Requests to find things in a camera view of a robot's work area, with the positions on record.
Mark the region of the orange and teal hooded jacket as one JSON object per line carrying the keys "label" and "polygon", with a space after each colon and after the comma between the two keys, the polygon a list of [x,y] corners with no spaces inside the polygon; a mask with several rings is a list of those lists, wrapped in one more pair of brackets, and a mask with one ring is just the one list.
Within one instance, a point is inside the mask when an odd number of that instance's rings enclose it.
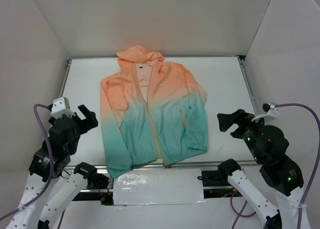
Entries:
{"label": "orange and teal hooded jacket", "polygon": [[142,45],[117,53],[119,71],[100,82],[108,173],[117,178],[161,159],[165,166],[208,149],[206,91],[182,64]]}

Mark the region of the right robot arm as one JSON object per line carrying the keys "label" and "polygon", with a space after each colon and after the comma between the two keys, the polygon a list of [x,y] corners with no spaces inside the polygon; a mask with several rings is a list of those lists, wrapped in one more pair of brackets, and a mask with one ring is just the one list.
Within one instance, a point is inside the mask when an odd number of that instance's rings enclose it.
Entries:
{"label": "right robot arm", "polygon": [[231,114],[217,115],[219,130],[226,132],[232,125],[237,129],[231,132],[235,139],[245,142],[255,162],[261,166],[259,172],[265,183],[275,190],[277,206],[270,203],[250,182],[240,165],[228,159],[218,165],[217,178],[223,185],[232,185],[244,197],[266,229],[309,229],[306,210],[306,197],[314,180],[320,159],[315,165],[310,179],[304,184],[303,174],[296,162],[286,155],[289,141],[282,130],[273,125],[265,125],[265,119],[279,117],[279,109],[288,104],[263,105],[264,113],[250,114],[238,109]]}

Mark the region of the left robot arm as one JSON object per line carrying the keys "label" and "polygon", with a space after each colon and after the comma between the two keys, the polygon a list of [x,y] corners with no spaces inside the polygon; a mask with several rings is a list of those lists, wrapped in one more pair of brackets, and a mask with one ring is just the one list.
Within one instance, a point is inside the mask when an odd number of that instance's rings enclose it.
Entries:
{"label": "left robot arm", "polygon": [[35,104],[33,111],[44,141],[33,155],[18,208],[0,218],[11,218],[7,226],[9,229],[51,229],[57,221],[62,221],[66,208],[81,190],[108,187],[109,177],[98,173],[95,166],[81,162],[75,166],[63,187],[48,199],[71,156],[76,153],[81,135],[99,123],[96,114],[85,105],[78,106],[84,115],[81,119],[60,101],[46,106],[51,112],[48,120],[51,127],[46,131],[38,113],[39,107],[40,104]]}

